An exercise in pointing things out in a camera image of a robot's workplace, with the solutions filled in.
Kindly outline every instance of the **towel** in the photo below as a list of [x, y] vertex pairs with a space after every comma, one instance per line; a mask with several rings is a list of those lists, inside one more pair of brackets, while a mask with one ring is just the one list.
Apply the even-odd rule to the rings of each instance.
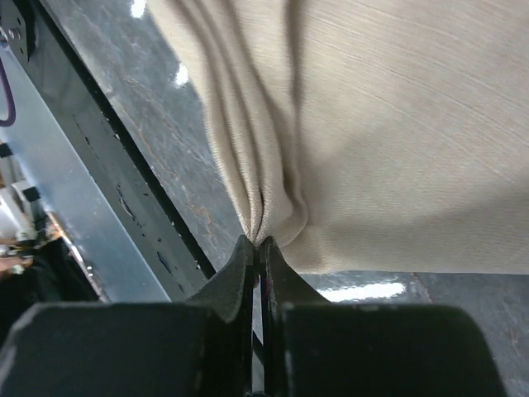
[[301, 272], [527, 273], [529, 2], [148, 5], [255, 244]]

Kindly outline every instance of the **cable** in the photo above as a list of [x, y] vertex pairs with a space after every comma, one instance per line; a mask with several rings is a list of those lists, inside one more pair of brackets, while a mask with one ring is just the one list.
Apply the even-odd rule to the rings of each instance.
[[17, 118], [17, 111], [15, 110], [13, 92], [11, 91], [9, 81], [7, 80], [7, 74], [5, 68], [3, 67], [2, 59], [0, 59], [0, 80], [2, 80], [3, 92], [6, 95], [7, 101], [7, 118], [5, 120], [0, 120], [0, 127], [10, 127]]

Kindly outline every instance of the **beige cloth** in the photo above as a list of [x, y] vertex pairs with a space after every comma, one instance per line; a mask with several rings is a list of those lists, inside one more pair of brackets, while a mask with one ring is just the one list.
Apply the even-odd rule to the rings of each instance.
[[527, 0], [149, 7], [253, 242], [300, 271], [527, 273]]

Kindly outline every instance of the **cloth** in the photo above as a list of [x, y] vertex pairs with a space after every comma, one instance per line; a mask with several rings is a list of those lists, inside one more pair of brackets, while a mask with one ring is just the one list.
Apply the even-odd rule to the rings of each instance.
[[529, 2], [150, 0], [298, 271], [527, 273]]

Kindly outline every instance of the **beige towel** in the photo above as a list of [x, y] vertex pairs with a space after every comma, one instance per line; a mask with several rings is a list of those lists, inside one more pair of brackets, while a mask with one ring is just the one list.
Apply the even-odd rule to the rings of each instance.
[[300, 271], [529, 270], [527, 0], [150, 0], [247, 236]]

